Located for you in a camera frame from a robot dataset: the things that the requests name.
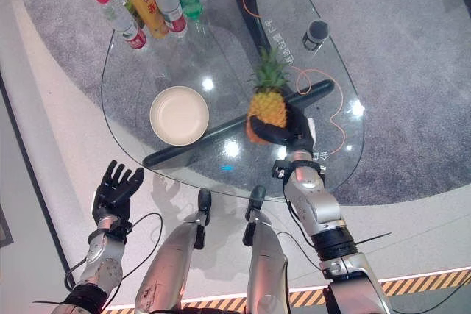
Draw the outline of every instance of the pineapple crown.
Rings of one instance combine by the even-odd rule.
[[[272,49],[268,52],[264,47],[260,47],[261,63],[255,69],[254,75],[256,76],[255,88],[257,90],[264,89],[281,89],[281,87],[288,82],[283,69],[288,63],[279,63],[277,61],[278,48]]]

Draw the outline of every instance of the white bowl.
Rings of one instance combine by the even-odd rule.
[[[186,86],[172,86],[160,92],[150,107],[150,124],[165,143],[185,146],[205,133],[209,109],[202,96]]]

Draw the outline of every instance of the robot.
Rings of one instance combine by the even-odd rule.
[[[290,212],[300,220],[319,256],[319,267],[329,285],[324,289],[330,314],[392,314],[391,305],[363,253],[356,248],[341,215],[339,203],[324,188],[320,165],[312,158],[313,138],[308,120],[288,104],[286,129],[251,117],[252,128],[261,138],[285,145],[287,156],[277,160],[272,176],[283,181]],[[121,258],[126,234],[132,224],[130,197],[139,189],[144,170],[130,177],[124,165],[115,173],[116,161],[108,167],[93,203],[97,230],[90,234],[86,267],[78,283],[53,314],[100,314],[111,290],[122,279]],[[243,243],[252,247],[245,314],[289,314],[287,264],[280,242],[268,217],[262,212],[265,189],[256,186],[245,214]],[[135,298],[135,312],[200,313],[221,312],[180,306],[191,254],[205,245],[205,227],[210,223],[211,194],[201,189],[198,211],[188,216],[166,238],[144,277]]]

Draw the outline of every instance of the pineapple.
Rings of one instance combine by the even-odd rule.
[[[286,106],[281,94],[281,87],[288,81],[283,72],[285,66],[277,61],[276,49],[267,52],[261,48],[261,64],[255,70],[255,95],[250,102],[246,122],[247,136],[253,143],[268,143],[253,132],[250,126],[253,115],[264,123],[286,127]]]

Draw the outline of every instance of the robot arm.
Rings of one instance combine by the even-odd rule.
[[[287,146],[286,159],[277,160],[272,173],[283,180],[285,197],[313,241],[324,278],[332,281],[324,289],[327,311],[391,314],[383,289],[347,229],[339,203],[324,188],[321,168],[312,159],[313,139],[306,117],[288,105],[287,129],[250,119],[258,136]]]
[[[71,294],[57,306],[52,314],[100,314],[111,290],[123,277],[121,258],[126,235],[132,228],[130,197],[144,180],[144,170],[138,168],[121,172],[124,165],[116,167],[116,161],[108,166],[93,201],[93,218],[97,225],[88,237],[89,249],[86,267]]]

